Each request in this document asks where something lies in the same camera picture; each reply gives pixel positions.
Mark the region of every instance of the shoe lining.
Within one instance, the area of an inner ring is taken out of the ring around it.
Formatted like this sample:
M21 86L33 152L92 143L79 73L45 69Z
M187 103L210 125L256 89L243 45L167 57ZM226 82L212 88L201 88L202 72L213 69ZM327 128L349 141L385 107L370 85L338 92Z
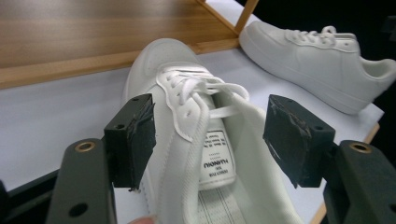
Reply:
M246 224L227 186L199 192L198 217L200 224Z
M388 64L384 61L368 61L361 58L364 71L371 77L382 77L389 72Z

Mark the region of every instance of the shoe insole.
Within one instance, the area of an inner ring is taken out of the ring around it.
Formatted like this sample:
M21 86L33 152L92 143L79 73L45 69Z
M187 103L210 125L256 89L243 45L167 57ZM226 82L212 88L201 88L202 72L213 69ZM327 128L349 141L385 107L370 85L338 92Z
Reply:
M198 217L200 224L246 224L228 187L200 191Z

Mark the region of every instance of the shoe sole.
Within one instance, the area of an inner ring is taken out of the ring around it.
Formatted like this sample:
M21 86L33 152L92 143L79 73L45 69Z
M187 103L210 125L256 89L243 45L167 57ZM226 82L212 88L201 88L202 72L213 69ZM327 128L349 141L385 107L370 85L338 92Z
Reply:
M307 75L301 74L288 67L281 66L278 62L273 61L271 57L262 52L260 47L251 40L248 34L248 28L246 28L239 36L239 42L246 55L262 69L276 77L280 77L302 87L317 96L324 103L343 113L357 114L364 107L370 104L370 102L365 102L361 99L345 94L344 92L341 92L319 80L313 79L312 77L308 77ZM294 76L290 77L286 75L290 73L294 74Z

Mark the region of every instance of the metal screw hole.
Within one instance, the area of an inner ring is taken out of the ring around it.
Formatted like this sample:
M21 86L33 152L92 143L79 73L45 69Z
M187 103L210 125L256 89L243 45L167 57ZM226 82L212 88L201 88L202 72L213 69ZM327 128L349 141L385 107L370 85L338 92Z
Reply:
M359 143L352 143L352 144L350 145L350 147L351 147L353 150L359 151L359 152L361 152L361 153L371 153L371 152L372 152L372 150L371 150L369 147L367 147L367 146L365 146L365 145L362 145L362 144L359 144Z
M392 210L393 213L396 213L396 203L393 203L389 206L390 210Z
M94 148L95 148L95 143L94 142L83 142L83 143L78 144L75 147L75 151L77 151L77 152L86 152L86 151L89 151L89 150L94 149Z
M125 125L119 124L119 125L114 126L114 128L115 129L123 129L123 128L125 128Z
M79 217L88 210L88 205L86 203L78 203L74 205L69 210L70 217Z

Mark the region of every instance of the black background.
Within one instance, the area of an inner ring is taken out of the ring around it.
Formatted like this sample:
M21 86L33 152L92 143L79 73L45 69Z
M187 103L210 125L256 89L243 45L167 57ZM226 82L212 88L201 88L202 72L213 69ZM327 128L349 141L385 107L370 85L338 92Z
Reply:
M246 0L237 0L241 5ZM262 21L281 29L317 31L332 25L337 33L352 33L361 45L361 56L367 60L396 60L396 42L381 32L388 16L396 16L391 1L304 1L261 0L254 14ZM374 104L384 110L380 129L371 145L381 149L396 166L396 83L377 97Z

